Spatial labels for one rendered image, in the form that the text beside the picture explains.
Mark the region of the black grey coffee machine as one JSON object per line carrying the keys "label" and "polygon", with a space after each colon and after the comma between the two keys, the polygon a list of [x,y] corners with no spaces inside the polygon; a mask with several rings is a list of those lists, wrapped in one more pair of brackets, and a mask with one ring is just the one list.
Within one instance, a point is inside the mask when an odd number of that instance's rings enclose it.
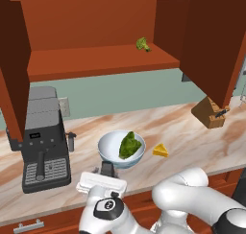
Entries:
{"label": "black grey coffee machine", "polygon": [[25,194],[49,190],[71,182],[67,133],[57,91],[52,86],[31,87],[26,114],[24,139],[12,139],[13,152],[21,151],[24,166],[22,190]]}

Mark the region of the yellow cheese wedge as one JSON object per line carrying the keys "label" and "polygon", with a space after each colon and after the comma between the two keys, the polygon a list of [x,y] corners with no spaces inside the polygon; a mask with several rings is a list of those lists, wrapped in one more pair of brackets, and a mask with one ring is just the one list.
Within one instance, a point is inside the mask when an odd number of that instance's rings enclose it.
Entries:
{"label": "yellow cheese wedge", "polygon": [[163,157],[168,157],[169,153],[166,149],[166,147],[163,144],[158,144],[153,148],[152,151],[153,155],[159,155],[159,156],[163,156]]}

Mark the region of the green broccoli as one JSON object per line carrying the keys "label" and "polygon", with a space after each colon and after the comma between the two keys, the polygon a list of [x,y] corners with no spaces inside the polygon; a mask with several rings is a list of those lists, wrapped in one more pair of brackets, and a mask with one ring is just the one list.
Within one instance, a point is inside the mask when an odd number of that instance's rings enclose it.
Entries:
{"label": "green broccoli", "polygon": [[137,50],[145,50],[146,52],[151,52],[151,48],[147,44],[145,37],[142,37],[136,41]]}

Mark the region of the white salad bowl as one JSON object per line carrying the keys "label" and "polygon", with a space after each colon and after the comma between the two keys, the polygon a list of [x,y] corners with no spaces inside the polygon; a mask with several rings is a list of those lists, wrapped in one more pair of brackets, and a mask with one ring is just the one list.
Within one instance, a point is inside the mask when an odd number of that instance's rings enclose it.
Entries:
{"label": "white salad bowl", "polygon": [[98,152],[102,159],[111,162],[118,169],[133,167],[145,152],[146,144],[144,139],[137,133],[134,133],[135,140],[141,144],[140,148],[128,158],[122,159],[119,157],[121,142],[128,133],[128,130],[110,131],[103,135],[98,142]]}

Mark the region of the black appliance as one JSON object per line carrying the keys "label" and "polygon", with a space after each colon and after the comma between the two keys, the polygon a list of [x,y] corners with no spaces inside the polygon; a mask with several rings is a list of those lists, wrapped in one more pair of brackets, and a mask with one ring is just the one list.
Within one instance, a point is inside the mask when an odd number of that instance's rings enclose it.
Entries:
{"label": "black appliance", "polygon": [[238,181],[233,193],[233,199],[246,207],[246,177]]}

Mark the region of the wooden knife block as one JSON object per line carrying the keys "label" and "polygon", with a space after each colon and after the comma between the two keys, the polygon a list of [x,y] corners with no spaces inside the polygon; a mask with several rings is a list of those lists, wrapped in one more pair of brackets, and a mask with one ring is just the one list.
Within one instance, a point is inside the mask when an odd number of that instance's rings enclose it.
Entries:
{"label": "wooden knife block", "polygon": [[229,111],[230,107],[227,105],[225,108],[220,108],[210,97],[206,97],[191,109],[191,113],[207,129],[216,129],[224,126],[226,113],[218,118],[215,118],[215,115],[223,109],[227,109]]}

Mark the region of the red-brown cabinet door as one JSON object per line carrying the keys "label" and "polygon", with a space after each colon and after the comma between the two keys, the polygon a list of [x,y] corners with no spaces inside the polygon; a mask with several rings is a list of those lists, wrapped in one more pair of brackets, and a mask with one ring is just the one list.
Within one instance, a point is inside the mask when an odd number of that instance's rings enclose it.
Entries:
{"label": "red-brown cabinet door", "polygon": [[23,141],[31,47],[19,2],[0,0],[0,108],[12,139]]}
{"label": "red-brown cabinet door", "polygon": [[190,0],[181,70],[217,105],[232,97],[246,55],[246,0]]}

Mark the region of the green lettuce leaf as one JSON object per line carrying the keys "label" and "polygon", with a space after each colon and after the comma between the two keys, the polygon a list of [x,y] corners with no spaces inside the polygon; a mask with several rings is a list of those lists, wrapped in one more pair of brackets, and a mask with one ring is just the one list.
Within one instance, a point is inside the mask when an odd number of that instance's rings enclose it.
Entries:
{"label": "green lettuce leaf", "polygon": [[121,141],[119,148],[119,157],[121,159],[127,159],[134,155],[136,151],[141,147],[141,142],[135,139],[135,133],[130,131]]}

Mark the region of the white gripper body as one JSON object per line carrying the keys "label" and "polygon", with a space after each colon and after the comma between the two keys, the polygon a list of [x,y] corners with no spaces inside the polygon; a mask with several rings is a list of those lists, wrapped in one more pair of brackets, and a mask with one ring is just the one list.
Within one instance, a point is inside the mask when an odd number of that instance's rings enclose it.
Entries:
{"label": "white gripper body", "polygon": [[78,192],[88,194],[94,186],[100,186],[104,189],[104,197],[110,197],[111,193],[117,193],[121,198],[127,189],[127,181],[106,175],[82,172],[80,181],[76,189]]}

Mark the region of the red-brown wall cabinet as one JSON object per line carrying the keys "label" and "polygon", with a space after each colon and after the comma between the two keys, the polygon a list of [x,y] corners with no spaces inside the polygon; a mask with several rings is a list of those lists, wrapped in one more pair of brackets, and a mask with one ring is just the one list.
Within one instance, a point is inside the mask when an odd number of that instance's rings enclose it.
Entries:
{"label": "red-brown wall cabinet", "polygon": [[[158,43],[163,13],[177,21],[181,11],[159,2],[188,0],[11,0],[19,2],[31,55],[32,82],[177,68],[180,61]],[[147,40],[151,52],[137,50]]]}

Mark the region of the grey wall outlet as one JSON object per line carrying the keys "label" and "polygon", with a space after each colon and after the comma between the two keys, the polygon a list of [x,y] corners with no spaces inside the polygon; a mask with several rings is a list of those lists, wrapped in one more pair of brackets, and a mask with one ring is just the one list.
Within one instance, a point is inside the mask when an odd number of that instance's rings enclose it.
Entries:
{"label": "grey wall outlet", "polygon": [[59,98],[59,105],[61,109],[61,115],[63,117],[70,116],[70,108],[69,108],[69,101],[67,97]]}

